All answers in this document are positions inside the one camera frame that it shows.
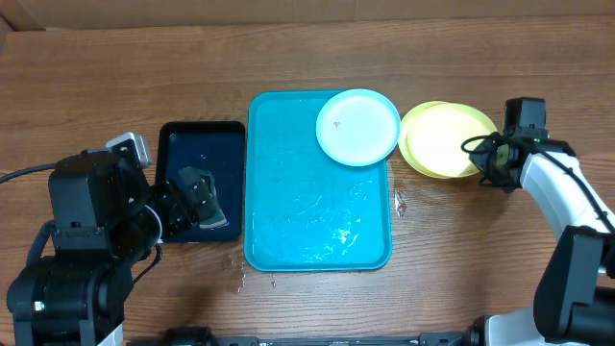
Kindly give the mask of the green plate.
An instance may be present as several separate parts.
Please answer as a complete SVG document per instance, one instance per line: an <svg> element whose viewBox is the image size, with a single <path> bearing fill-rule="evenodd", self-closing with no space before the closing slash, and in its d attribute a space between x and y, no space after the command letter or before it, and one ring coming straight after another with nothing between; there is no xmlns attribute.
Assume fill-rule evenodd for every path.
<svg viewBox="0 0 615 346"><path fill-rule="evenodd" d="M444 134L429 133L423 126L419 127L419 137L414 139L415 123L422 113L432 107L445 104L445 101L429 101L422 103L406 113L401 120L401 132L398 147L405 161L419 173L436 178L452 179L441 163L450 151L449 140Z"/></svg>
<svg viewBox="0 0 615 346"><path fill-rule="evenodd" d="M462 143L496 131L483 112L467 105L430 101L414 107L402 119L398 147L406 162L418 172L437 179L464 178L479 170Z"/></svg>

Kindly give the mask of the light blue plate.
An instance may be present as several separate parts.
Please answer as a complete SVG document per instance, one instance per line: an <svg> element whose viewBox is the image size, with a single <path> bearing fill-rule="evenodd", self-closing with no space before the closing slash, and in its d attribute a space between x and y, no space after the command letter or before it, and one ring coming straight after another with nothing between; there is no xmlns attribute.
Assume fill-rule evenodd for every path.
<svg viewBox="0 0 615 346"><path fill-rule="evenodd" d="M365 88L335 94L316 118L317 141L331 159L349 166L383 161L397 145L401 118L384 95Z"/></svg>

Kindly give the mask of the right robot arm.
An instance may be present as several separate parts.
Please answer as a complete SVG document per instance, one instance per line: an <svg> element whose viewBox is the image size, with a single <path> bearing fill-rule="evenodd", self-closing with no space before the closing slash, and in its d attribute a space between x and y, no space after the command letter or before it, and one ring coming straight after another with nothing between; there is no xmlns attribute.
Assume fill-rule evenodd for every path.
<svg viewBox="0 0 615 346"><path fill-rule="evenodd" d="M581 173L575 151L550 138L542 99L509 99L501 132L477 136L469 151L480 184L526 191L557 240L533 303L477 320L467 345L611 345L614 291L597 284L614 275L614 213Z"/></svg>

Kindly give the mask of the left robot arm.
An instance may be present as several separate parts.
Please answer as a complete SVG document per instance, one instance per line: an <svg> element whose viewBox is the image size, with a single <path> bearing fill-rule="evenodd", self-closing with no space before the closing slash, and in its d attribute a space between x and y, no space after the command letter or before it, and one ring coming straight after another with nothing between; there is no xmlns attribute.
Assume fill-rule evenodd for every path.
<svg viewBox="0 0 615 346"><path fill-rule="evenodd" d="M119 345L132 268L162 237L214 214L212 180L184 169L184 188L149 185L131 151L58 161L48 187L53 220L33 242L7 305L18 345Z"/></svg>

